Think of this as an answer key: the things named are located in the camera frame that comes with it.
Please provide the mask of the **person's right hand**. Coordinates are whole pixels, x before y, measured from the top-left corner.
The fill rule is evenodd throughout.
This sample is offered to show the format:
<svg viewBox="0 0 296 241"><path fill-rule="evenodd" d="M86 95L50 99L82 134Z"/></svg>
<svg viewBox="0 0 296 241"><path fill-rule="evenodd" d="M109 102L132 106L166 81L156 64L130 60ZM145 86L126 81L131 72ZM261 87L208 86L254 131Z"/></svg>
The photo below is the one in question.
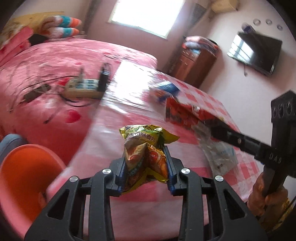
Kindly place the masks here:
<svg viewBox="0 0 296 241"><path fill-rule="evenodd" d="M265 183L262 172L253 185L252 193L248 197L247 207L254 216L263 216L261 226L264 230L272 231L278 226L280 216L290 203L288 190L284 187L280 187L276 192L264 196L264 187Z"/></svg>

